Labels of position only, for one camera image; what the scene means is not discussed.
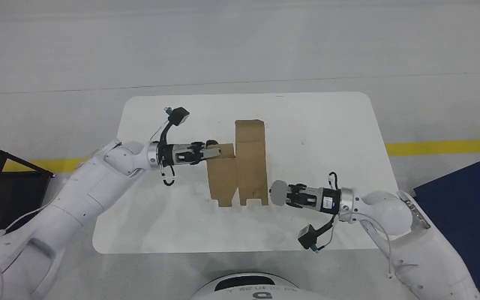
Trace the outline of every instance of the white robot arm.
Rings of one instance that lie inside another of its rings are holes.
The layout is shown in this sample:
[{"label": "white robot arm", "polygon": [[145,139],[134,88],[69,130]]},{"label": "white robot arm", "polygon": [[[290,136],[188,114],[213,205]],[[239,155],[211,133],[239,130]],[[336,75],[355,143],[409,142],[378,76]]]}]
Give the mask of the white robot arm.
[{"label": "white robot arm", "polygon": [[[387,257],[388,276],[400,280],[419,299],[480,299],[460,255],[409,194],[375,191],[360,197],[345,187],[313,188],[285,181],[275,181],[270,194],[278,206],[287,204],[333,216],[320,229],[309,225],[300,231],[298,241],[305,249],[323,249],[317,246],[317,237],[332,228],[336,217],[349,224],[359,222]],[[389,236],[400,235],[390,241]]]},{"label": "white robot arm", "polygon": [[[168,144],[168,130],[180,125],[188,112],[180,107],[167,113],[169,122],[159,141],[109,143],[76,170],[43,211],[0,236],[0,300],[42,299],[74,234],[109,209],[146,170],[173,171],[174,165],[198,164],[220,154],[218,148],[206,148],[215,141]],[[173,182],[163,180],[167,186]]]}]

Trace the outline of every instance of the floor stripe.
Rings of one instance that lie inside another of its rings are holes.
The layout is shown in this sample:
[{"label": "floor stripe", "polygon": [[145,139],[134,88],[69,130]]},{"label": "floor stripe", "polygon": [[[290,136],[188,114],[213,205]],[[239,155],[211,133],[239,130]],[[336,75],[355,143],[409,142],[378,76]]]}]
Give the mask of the floor stripe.
[{"label": "floor stripe", "polygon": [[480,153],[480,139],[385,144],[389,156]]},{"label": "floor stripe", "polygon": [[[439,142],[396,142],[385,144],[389,156],[450,155],[480,153],[480,139],[439,141]],[[67,158],[55,160],[30,160],[32,164],[54,173],[70,173],[88,158]],[[4,172],[28,171],[29,168],[8,161]]]}]

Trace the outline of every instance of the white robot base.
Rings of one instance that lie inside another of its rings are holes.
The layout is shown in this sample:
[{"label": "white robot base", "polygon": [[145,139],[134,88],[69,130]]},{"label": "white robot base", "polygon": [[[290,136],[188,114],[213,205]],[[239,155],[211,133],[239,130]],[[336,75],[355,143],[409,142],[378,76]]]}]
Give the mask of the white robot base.
[{"label": "white robot base", "polygon": [[266,273],[239,273],[220,277],[199,289],[191,300],[326,300],[299,289],[281,277]]}]

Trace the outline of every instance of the brown cardboard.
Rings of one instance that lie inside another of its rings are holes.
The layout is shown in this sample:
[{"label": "brown cardboard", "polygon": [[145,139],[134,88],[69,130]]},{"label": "brown cardboard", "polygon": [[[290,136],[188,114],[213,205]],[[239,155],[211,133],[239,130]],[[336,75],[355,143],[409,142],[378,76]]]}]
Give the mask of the brown cardboard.
[{"label": "brown cardboard", "polygon": [[220,148],[221,154],[207,160],[208,184],[213,200],[218,206],[232,206],[238,187],[240,205],[248,199],[261,199],[269,204],[266,171],[265,124],[260,120],[235,122],[235,147],[233,144],[210,145]]},{"label": "brown cardboard", "polygon": [[210,197],[218,200],[218,206],[232,206],[232,198],[237,190],[236,160],[233,144],[210,145],[220,148],[221,153],[207,160],[208,185]]},{"label": "brown cardboard", "polygon": [[240,205],[248,199],[269,204],[265,150],[265,124],[260,120],[235,122],[237,182]]}]

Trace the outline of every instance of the table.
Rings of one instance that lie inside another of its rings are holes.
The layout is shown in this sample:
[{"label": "table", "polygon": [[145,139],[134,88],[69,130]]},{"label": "table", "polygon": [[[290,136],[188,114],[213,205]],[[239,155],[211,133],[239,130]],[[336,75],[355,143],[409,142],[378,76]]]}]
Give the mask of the table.
[{"label": "table", "polygon": [[[398,187],[370,99],[358,92],[295,94],[203,94],[133,97],[118,129],[122,141],[146,142],[165,122],[164,107],[185,107],[188,120],[169,132],[169,143],[215,139],[235,142],[235,120],[265,122],[268,183],[283,179],[328,186],[334,170],[339,185],[362,196]],[[98,219],[93,246],[102,254],[301,250],[299,230],[318,228],[330,216],[307,209],[261,206],[248,200],[219,208],[210,199],[206,164],[177,166],[172,187],[159,172],[147,172]],[[319,238],[319,244],[329,235]],[[359,224],[338,223],[328,249],[371,249]]]}]

